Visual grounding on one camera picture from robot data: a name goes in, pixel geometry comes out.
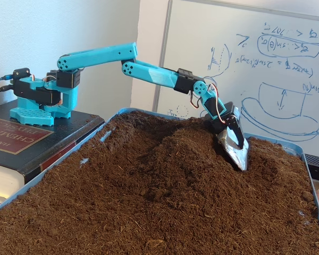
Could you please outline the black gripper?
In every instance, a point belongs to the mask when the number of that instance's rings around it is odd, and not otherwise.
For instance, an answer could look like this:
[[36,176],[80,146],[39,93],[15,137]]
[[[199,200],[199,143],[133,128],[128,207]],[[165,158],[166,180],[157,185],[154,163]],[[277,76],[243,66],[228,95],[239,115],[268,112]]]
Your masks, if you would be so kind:
[[241,171],[246,171],[249,144],[241,129],[240,112],[233,102],[226,103],[225,107],[226,112],[220,115],[224,123],[217,117],[211,121],[211,124],[226,154]]

